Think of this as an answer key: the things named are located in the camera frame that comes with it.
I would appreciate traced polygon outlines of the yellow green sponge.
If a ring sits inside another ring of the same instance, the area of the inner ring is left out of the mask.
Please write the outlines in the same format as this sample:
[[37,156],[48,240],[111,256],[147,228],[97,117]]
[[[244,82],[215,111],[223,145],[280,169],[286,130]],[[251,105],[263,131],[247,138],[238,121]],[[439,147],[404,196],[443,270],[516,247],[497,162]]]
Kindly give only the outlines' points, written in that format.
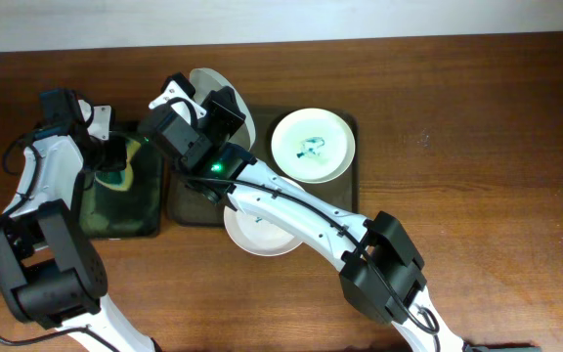
[[97,172],[95,174],[95,181],[112,191],[127,192],[134,183],[134,170],[131,161],[141,146],[140,142],[127,139],[125,144],[125,167],[118,171]]

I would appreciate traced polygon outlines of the pink plate with green stain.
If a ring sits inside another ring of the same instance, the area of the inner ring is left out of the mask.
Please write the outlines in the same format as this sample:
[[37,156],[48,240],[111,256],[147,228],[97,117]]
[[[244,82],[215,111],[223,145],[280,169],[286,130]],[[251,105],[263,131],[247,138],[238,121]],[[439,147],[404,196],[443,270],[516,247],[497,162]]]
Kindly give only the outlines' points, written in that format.
[[261,217],[246,215],[224,208],[223,220],[231,240],[241,249],[258,256],[284,255],[302,244],[302,241]]

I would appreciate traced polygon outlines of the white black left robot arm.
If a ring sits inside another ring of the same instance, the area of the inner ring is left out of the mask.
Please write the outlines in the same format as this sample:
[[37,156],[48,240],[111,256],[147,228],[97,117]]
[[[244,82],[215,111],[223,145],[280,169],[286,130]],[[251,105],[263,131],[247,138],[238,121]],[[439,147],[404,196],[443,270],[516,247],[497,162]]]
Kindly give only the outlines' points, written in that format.
[[24,156],[22,176],[0,215],[0,292],[13,316],[46,332],[18,347],[68,335],[88,351],[156,351],[108,294],[104,263],[75,209],[83,171],[121,170],[127,142],[97,139],[83,128],[35,129],[10,146]]

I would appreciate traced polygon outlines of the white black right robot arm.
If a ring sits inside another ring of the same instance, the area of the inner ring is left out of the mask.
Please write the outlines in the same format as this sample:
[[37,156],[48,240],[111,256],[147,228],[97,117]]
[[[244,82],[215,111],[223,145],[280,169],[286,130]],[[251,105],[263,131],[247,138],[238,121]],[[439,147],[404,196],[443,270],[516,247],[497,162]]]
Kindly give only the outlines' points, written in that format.
[[309,245],[336,269],[347,302],[371,320],[393,325],[412,350],[470,350],[432,303],[424,260],[398,219],[340,210],[231,142],[245,120],[232,88],[210,91],[201,104],[192,92],[172,88],[150,110],[138,130],[188,188]]

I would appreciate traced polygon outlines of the black water tray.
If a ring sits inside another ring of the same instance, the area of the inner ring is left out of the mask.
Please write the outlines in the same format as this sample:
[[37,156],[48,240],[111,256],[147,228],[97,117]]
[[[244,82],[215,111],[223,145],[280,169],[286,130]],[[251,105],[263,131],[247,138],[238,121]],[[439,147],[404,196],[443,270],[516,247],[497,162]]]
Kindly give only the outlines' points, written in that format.
[[133,157],[134,183],[127,192],[112,191],[95,181],[95,173],[81,174],[73,196],[78,223],[90,239],[125,240],[154,237],[159,232],[164,160],[137,132],[136,121],[118,122],[111,137],[141,143]]

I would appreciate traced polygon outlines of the dark brown serving tray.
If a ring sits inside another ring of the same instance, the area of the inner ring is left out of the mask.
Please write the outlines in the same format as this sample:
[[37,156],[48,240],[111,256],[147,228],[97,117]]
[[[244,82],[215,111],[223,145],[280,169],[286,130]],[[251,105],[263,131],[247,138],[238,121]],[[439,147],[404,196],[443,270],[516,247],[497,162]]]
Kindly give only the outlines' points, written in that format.
[[[271,138],[281,120],[293,107],[251,106],[250,112],[256,129],[255,143],[251,152],[265,161],[277,174],[285,176],[274,162],[271,150]],[[298,184],[308,193],[343,210],[359,212],[358,162],[353,159],[351,165],[341,176],[320,184]],[[167,218],[181,226],[188,227],[224,227],[223,202],[215,204],[200,193],[187,188],[176,174],[171,175],[166,202]]]

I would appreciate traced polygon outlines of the cream plate with green stain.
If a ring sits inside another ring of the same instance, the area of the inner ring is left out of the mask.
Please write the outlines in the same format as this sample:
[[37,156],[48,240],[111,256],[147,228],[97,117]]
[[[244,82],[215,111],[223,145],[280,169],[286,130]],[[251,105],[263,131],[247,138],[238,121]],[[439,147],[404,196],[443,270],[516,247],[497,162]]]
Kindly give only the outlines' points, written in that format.
[[291,112],[277,124],[271,152],[287,176],[319,184],[338,178],[351,166],[356,141],[350,125],[338,114],[307,108]]

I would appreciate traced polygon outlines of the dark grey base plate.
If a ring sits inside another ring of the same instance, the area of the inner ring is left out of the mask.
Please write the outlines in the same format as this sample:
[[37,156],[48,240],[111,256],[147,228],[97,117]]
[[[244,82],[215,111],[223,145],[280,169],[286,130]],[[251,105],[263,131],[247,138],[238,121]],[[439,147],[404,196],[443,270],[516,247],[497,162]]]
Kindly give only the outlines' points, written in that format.
[[495,345],[471,345],[466,344],[463,352],[542,352],[538,346],[531,344],[495,344]]

